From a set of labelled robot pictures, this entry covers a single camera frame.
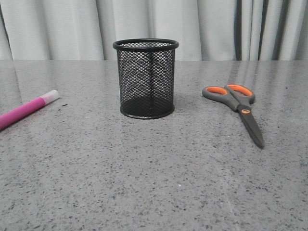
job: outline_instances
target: pink marker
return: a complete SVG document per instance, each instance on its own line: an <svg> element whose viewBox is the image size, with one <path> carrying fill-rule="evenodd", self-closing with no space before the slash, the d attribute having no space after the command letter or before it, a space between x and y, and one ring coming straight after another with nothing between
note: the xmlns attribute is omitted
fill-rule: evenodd
<svg viewBox="0 0 308 231"><path fill-rule="evenodd" d="M42 96L39 96L15 109L0 115L0 130L11 125L12 123L24 118L25 116L35 112L43 106L55 101L59 98L59 93L52 90Z"/></svg>

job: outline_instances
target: scissor handle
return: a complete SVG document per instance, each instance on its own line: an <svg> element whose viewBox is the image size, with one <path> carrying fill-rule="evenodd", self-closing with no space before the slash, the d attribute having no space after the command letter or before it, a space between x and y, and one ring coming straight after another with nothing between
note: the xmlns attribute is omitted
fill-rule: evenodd
<svg viewBox="0 0 308 231"><path fill-rule="evenodd" d="M229 90L221 87L207 87L202 90L202 95L210 100L226 104L229 108L236 112L237 106L240 104L229 92Z"/></svg>
<svg viewBox="0 0 308 231"><path fill-rule="evenodd" d="M236 98L236 100L242 105L249 106L249 104L253 103L256 99L255 94L250 89L241 85L228 84L225 86L225 89L227 89L231 95Z"/></svg>

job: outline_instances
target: mesh cup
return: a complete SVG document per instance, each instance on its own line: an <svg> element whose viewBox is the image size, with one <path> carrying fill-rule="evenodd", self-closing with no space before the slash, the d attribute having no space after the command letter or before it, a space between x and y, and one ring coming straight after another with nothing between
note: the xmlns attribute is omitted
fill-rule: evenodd
<svg viewBox="0 0 308 231"><path fill-rule="evenodd" d="M155 119L174 111L174 53L178 42L140 38L113 43L117 51L120 111L138 119Z"/></svg>

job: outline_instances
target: marker cap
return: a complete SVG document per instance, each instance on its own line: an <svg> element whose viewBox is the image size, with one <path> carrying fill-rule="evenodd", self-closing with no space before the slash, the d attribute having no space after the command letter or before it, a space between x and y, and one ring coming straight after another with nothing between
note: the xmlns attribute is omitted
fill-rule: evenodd
<svg viewBox="0 0 308 231"><path fill-rule="evenodd" d="M49 104L52 101L55 101L56 99L58 99L60 97L59 93L57 92L57 90L52 90L46 94L43 94L40 96L41 98L43 98L43 100L45 101L45 104Z"/></svg>

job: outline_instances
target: white curtain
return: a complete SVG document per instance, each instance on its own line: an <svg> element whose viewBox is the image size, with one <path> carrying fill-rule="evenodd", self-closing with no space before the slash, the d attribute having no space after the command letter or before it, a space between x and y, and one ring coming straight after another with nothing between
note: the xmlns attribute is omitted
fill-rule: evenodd
<svg viewBox="0 0 308 231"><path fill-rule="evenodd" d="M0 0L0 59L115 60L112 43L179 42L176 60L308 60L307 0Z"/></svg>

